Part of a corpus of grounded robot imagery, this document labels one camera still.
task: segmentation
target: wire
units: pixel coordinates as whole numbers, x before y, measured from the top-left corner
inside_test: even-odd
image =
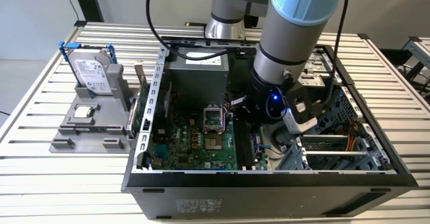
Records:
[[[265,149],[268,149],[268,150],[270,150],[270,151],[273,151],[276,154],[278,154],[278,155],[284,155],[284,153],[280,153],[280,152],[277,152],[276,150],[273,150],[272,148],[269,148],[269,147],[266,147]]]
[[[278,157],[278,158],[269,157],[269,159],[273,160],[273,161],[277,161],[277,160],[284,159],[284,157]]]
[[[73,0],[69,0],[69,1],[70,1],[70,4],[71,4],[73,8],[74,8],[74,11],[75,11],[75,14],[77,14],[77,19],[78,19],[78,21],[79,21],[79,15],[78,15],[78,12],[77,12],[77,9],[75,9],[75,6],[74,6],[74,3],[73,3]]]
[[[345,150],[347,152],[351,151],[351,135],[349,135],[349,144],[348,144],[348,149]]]
[[[338,68],[338,50],[340,50],[340,42],[341,42],[344,23],[345,23],[345,18],[347,18],[348,9],[349,9],[349,1],[351,0],[345,0],[345,2],[344,2],[344,9],[342,9],[340,28],[338,28],[338,34],[337,34],[337,41],[336,41],[336,52],[334,52],[334,62],[333,62],[333,71],[332,71],[333,80],[330,83],[328,98],[322,102],[322,105],[325,107],[328,106],[328,103],[330,102],[330,99],[332,99],[332,95],[334,93],[334,85],[336,85],[336,81],[337,81],[337,68]]]
[[[10,113],[5,112],[5,111],[0,111],[2,114],[7,115],[7,116],[11,116]]]
[[[270,135],[270,139],[272,139],[272,142],[276,143],[278,146],[285,146],[286,144],[284,142],[280,142],[278,139],[277,139],[277,135],[278,133],[282,131],[282,129],[285,128],[285,125],[284,126],[280,126],[272,133]]]
[[[153,20],[152,20],[152,13],[150,13],[150,3],[152,3],[152,0],[148,0],[148,4],[146,4],[146,14],[148,14],[148,21],[149,21],[149,26],[150,26],[150,29],[153,31],[153,34],[156,36],[156,38],[161,41],[162,45],[176,54],[178,55],[180,57],[188,59],[188,60],[206,60],[206,59],[212,59],[217,56],[221,56],[221,55],[225,55],[230,52],[236,52],[237,49],[228,49],[220,53],[216,53],[213,55],[209,55],[209,56],[205,56],[205,57],[198,57],[198,58],[194,58],[194,57],[190,57],[188,55],[184,55],[182,53],[178,52],[177,49],[174,49],[173,47],[169,46],[169,44],[165,42],[165,40],[162,39],[161,35],[157,33],[156,31],[156,28],[154,28],[154,24],[153,24]]]
[[[340,127],[340,126],[342,126],[342,125],[344,125],[344,127],[342,127],[341,131],[337,133],[337,135],[342,135],[345,133],[345,131],[348,131],[349,128],[352,128],[352,127],[355,127],[355,130],[359,130],[357,121],[348,120],[347,122],[341,122],[341,123],[337,123],[337,124],[332,125],[324,131],[321,131],[320,134],[328,134],[328,133],[330,133],[330,131],[334,131],[336,128]]]
[[[353,141],[351,151],[353,151],[353,150],[355,150],[355,146],[356,146],[357,139],[359,139],[359,137],[356,137],[356,139],[355,139],[355,141]]]

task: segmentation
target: black cable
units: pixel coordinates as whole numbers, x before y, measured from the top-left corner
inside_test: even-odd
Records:
[[[337,34],[337,41],[336,41],[336,52],[334,52],[334,62],[333,62],[333,71],[332,71],[333,80],[332,80],[332,83],[330,83],[328,98],[322,102],[322,105],[325,107],[328,106],[328,103],[330,102],[332,95],[333,95],[333,92],[334,92],[334,85],[336,85],[336,81],[337,81],[336,76],[337,76],[337,68],[338,68],[338,50],[340,50],[340,42],[341,42],[344,23],[345,23],[345,18],[347,18],[348,9],[349,9],[349,1],[351,0],[345,0],[345,2],[344,2],[344,9],[342,9],[340,28],[338,28],[338,34]]]
[[[334,124],[334,125],[332,125],[330,127],[328,127],[324,131],[321,131],[321,135],[324,135],[324,134],[326,134],[326,133],[329,133],[330,132],[330,130],[336,130],[336,128],[337,127],[340,127],[340,126],[345,126],[348,123],[347,122],[341,122],[341,123],[338,123],[338,124]]]
[[[79,15],[78,15],[78,12],[77,12],[77,9],[75,9],[75,6],[74,6],[74,3],[73,3],[73,0],[69,0],[69,1],[70,1],[70,4],[71,4],[73,8],[74,8],[74,11],[75,11],[75,14],[77,14],[77,19],[78,19],[78,21],[79,21]]]
[[[269,157],[269,159],[273,160],[273,161],[277,161],[277,160],[284,159],[284,157],[278,157],[278,158]]]
[[[276,150],[273,150],[272,148],[265,148],[265,149],[268,149],[268,150],[272,150],[276,154],[278,154],[278,155],[284,155],[284,153],[280,153],[280,152],[277,152]]]
[[[276,146],[276,148],[277,148],[278,150],[281,150],[281,147],[282,147],[282,146],[286,146],[286,145],[288,145],[285,142],[281,142],[281,141],[278,141],[278,139],[277,139],[277,135],[278,135],[278,133],[280,133],[284,129],[286,129],[285,125],[281,125],[278,128],[276,128],[276,130],[273,131],[273,133],[272,133],[272,135],[270,135],[272,143],[274,143],[274,144],[277,145],[277,146]]]
[[[168,49],[174,53],[174,54],[177,54],[180,57],[182,57],[182,58],[185,58],[185,59],[188,59],[188,60],[197,60],[197,61],[200,61],[200,60],[212,59],[212,58],[214,58],[214,57],[217,57],[217,56],[221,56],[221,55],[224,55],[224,54],[228,54],[228,53],[230,53],[230,52],[236,52],[236,51],[237,51],[237,49],[228,49],[228,50],[225,50],[225,51],[222,51],[222,52],[220,52],[220,53],[216,53],[216,54],[209,55],[209,56],[205,56],[205,57],[198,57],[198,58],[190,57],[190,56],[184,55],[182,53],[180,53],[177,49],[174,49],[173,47],[170,47],[170,46],[168,45],[168,43],[165,42],[165,40],[162,39],[162,37],[160,36],[160,34],[158,34],[158,33],[157,33],[157,31],[156,31],[154,24],[153,24],[153,20],[152,20],[152,13],[150,13],[150,2],[152,2],[152,0],[148,0],[148,5],[146,5],[146,13],[148,13],[148,21],[149,21],[150,29],[152,29],[152,31],[153,31],[153,34],[154,34],[156,38],[161,41],[162,45],[164,45],[164,46],[165,46],[165,47],[166,47],[166,48],[168,48]]]
[[[10,113],[5,112],[5,111],[0,111],[2,114],[7,115],[7,116],[11,116]]]

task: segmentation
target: gray floor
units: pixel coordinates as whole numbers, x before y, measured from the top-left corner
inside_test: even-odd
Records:
[[[47,63],[33,60],[0,60],[0,111],[14,111]],[[0,114],[0,126],[7,118],[9,116]]]

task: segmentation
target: metal sheet panel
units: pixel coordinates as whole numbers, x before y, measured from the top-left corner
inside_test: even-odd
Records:
[[[160,27],[158,31],[161,35],[204,36],[202,27]],[[248,37],[249,40],[260,40],[261,30],[248,30]],[[129,83],[134,86],[140,84],[134,73],[136,64],[144,65],[148,78],[153,79],[160,42],[149,27],[89,23],[71,34],[69,40],[97,46],[114,43]],[[325,33],[318,43],[333,46],[334,40],[336,34]],[[265,219],[253,222],[429,223],[428,109],[411,96],[411,89],[393,76],[393,70],[369,42],[356,34],[344,34],[340,57],[423,189],[411,191],[355,218]],[[146,221],[132,195],[121,193],[127,155],[53,154],[49,151],[49,141],[55,135],[53,127],[63,119],[70,107],[75,82],[69,65],[57,53],[14,111],[7,126],[2,128],[0,133],[9,133],[0,144],[0,154],[6,156],[0,160],[0,168],[5,168],[6,173],[0,174],[0,216],[5,217],[5,223]],[[236,223],[250,221],[236,220]]]

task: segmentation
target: motherboard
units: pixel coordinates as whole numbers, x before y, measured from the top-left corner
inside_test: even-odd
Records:
[[[233,115],[226,117],[226,130],[204,133],[204,115],[177,111],[172,136],[156,145],[153,167],[162,170],[237,170],[237,148]]]

